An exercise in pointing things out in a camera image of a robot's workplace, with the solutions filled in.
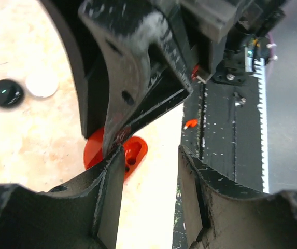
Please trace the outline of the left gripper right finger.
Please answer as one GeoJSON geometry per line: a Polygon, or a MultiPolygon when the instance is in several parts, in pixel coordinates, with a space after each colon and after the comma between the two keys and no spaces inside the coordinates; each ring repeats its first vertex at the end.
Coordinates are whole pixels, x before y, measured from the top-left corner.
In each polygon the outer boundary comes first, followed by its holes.
{"type": "Polygon", "coordinates": [[[188,248],[297,248],[297,190],[241,185],[179,146],[188,248]]]}

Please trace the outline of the orange earbud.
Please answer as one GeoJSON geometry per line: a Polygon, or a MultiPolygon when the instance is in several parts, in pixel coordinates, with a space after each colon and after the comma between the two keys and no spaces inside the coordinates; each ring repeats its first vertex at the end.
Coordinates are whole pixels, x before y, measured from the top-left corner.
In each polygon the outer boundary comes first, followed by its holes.
{"type": "Polygon", "coordinates": [[[188,129],[188,128],[193,128],[198,124],[198,120],[197,119],[191,119],[185,122],[185,125],[183,127],[184,130],[188,129]]]}

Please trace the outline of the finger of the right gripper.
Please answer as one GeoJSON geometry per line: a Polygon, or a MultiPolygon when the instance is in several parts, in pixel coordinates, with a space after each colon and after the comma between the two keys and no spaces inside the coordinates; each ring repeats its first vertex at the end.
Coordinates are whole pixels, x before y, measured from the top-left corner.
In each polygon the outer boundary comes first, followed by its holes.
{"type": "Polygon", "coordinates": [[[177,1],[84,1],[78,14],[107,67],[107,155],[192,93],[190,48],[177,1]]]}
{"type": "Polygon", "coordinates": [[[65,47],[77,93],[81,133],[89,138],[105,124],[109,81],[94,37],[79,17],[81,1],[41,1],[65,47]]]}

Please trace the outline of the black earbud charging case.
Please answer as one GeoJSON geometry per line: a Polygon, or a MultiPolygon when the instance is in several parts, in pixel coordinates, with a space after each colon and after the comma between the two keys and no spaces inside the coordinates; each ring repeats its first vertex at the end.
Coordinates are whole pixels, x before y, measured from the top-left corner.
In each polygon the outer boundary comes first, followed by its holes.
{"type": "Polygon", "coordinates": [[[23,88],[12,79],[0,80],[0,107],[14,108],[24,100],[23,88]]]}

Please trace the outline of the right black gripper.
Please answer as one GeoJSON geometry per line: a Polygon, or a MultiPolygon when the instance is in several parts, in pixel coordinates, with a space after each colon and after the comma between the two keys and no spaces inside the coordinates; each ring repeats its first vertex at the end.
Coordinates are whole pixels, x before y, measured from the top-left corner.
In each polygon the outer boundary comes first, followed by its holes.
{"type": "Polygon", "coordinates": [[[244,83],[253,75],[247,52],[284,18],[285,1],[164,1],[192,79],[244,83]]]}

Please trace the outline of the white earbud charging case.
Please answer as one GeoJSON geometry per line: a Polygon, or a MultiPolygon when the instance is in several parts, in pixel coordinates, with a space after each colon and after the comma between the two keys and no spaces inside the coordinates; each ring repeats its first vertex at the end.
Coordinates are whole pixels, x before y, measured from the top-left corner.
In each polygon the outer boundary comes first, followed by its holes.
{"type": "Polygon", "coordinates": [[[25,85],[31,95],[48,98],[58,90],[59,80],[54,72],[36,71],[27,76],[25,85]]]}

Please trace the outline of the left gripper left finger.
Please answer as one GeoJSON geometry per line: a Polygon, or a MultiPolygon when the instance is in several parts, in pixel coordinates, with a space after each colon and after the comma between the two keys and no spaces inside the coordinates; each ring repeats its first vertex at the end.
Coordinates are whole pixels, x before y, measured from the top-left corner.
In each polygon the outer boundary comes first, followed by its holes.
{"type": "Polygon", "coordinates": [[[118,147],[49,192],[0,184],[0,248],[115,248],[124,172],[118,147]]]}

